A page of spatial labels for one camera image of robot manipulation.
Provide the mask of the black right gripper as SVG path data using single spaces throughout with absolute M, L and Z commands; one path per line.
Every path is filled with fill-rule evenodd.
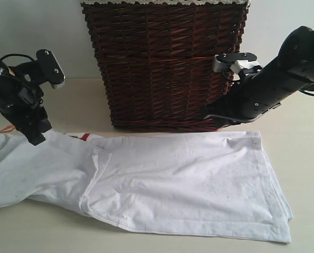
M 212 119 L 217 129 L 254 121 L 281 102 L 281 72 L 248 74 L 233 86 L 225 100 L 203 106 L 204 119 Z

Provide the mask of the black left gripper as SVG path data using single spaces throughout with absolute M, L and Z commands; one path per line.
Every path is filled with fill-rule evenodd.
M 28 142 L 45 141 L 43 133 L 52 129 L 42 106 L 40 85 L 20 79 L 0 79 L 0 113 L 21 131 Z

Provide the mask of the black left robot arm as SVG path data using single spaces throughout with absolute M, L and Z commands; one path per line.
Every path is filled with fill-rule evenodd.
M 32 145 L 44 142 L 43 134 L 52 127 L 42 105 L 41 85 L 49 82 L 56 89 L 65 79 L 50 50 L 38 50 L 36 57 L 8 66 L 0 56 L 0 114 Z

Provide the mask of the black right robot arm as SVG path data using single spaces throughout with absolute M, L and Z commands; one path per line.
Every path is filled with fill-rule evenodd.
M 314 30 L 294 30 L 265 67 L 252 53 L 222 53 L 215 55 L 213 71 L 232 71 L 239 79 L 225 95 L 203 106 L 202 116 L 212 118 L 217 128 L 251 123 L 293 93 L 314 87 Z

